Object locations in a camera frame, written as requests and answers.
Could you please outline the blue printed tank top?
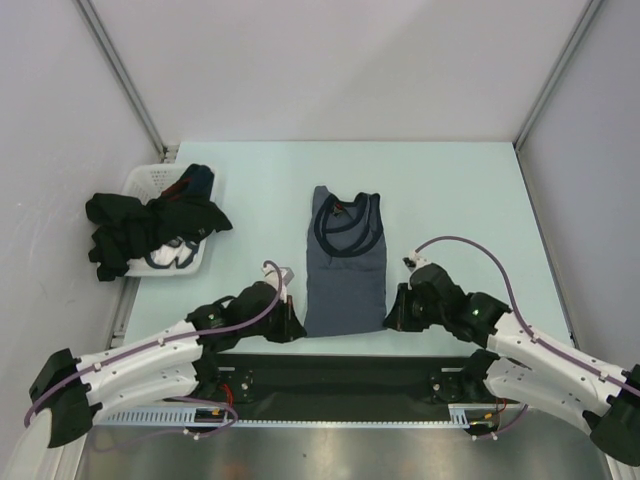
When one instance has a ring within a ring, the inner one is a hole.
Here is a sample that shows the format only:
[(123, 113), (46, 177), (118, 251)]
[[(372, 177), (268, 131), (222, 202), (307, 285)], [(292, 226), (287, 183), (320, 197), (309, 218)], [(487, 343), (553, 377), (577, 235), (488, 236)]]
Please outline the blue printed tank top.
[(381, 197), (341, 200), (325, 186), (313, 192), (307, 234), (307, 310), (311, 338), (380, 331), (386, 317), (387, 246)]

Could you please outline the black tank top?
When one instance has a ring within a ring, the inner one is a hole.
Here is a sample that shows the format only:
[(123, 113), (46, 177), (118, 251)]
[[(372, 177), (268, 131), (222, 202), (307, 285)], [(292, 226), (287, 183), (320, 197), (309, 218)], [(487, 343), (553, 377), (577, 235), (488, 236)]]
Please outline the black tank top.
[(230, 231), (232, 223), (209, 199), (199, 195), (158, 197), (147, 203), (118, 194), (96, 193), (85, 204), (97, 226), (89, 261), (101, 282), (123, 277), (129, 262), (180, 238), (199, 243), (212, 233)]

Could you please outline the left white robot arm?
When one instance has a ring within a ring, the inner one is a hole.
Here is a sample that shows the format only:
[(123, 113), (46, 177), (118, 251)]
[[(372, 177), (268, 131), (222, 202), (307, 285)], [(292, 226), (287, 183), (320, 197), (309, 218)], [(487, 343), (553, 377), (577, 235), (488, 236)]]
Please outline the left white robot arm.
[(202, 305), (185, 319), (144, 340), (75, 357), (52, 354), (29, 389), (24, 423), (51, 416), (48, 445), (67, 445), (111, 414), (166, 399), (230, 398), (217, 356), (240, 340), (289, 343), (306, 337), (284, 287), (258, 281), (237, 296)]

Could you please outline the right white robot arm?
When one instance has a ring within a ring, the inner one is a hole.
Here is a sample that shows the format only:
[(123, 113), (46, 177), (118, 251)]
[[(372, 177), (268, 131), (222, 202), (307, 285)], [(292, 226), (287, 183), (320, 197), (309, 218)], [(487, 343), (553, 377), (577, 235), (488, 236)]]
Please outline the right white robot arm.
[(407, 259), (384, 321), (399, 332), (433, 325), (472, 343), (474, 368), (461, 376), (473, 401), (491, 394), (524, 403), (584, 432), (614, 460), (639, 464), (639, 369), (609, 364), (564, 345), (527, 324), (514, 304), (466, 293), (437, 264)]

